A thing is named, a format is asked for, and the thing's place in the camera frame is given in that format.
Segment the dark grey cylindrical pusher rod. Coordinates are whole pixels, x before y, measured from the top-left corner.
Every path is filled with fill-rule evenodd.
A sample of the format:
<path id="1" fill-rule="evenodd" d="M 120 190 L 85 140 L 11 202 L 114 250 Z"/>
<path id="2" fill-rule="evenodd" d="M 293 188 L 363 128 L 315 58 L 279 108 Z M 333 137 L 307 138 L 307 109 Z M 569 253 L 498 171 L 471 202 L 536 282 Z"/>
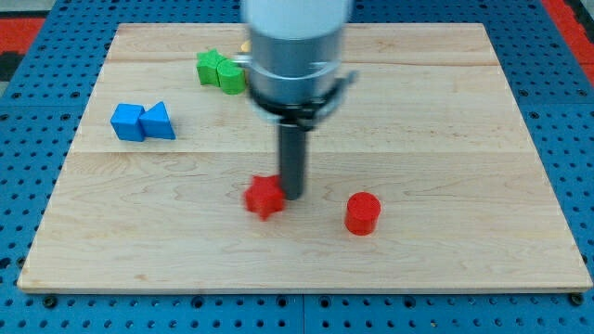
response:
<path id="1" fill-rule="evenodd" d="M 306 162 L 306 132 L 293 124 L 278 127 L 278 169 L 280 186 L 287 200 L 303 194 Z"/>

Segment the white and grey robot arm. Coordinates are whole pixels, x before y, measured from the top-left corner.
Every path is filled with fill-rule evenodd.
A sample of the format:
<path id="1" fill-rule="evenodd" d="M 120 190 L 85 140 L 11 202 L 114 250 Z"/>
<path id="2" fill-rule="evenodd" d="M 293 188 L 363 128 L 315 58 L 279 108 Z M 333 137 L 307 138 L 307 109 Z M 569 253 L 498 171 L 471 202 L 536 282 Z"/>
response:
<path id="1" fill-rule="evenodd" d="M 278 127 L 279 185 L 286 199 L 303 194 L 307 134 L 343 102 L 355 72 L 339 76 L 342 37 L 352 0 L 244 0 L 248 72 L 254 110 Z"/>

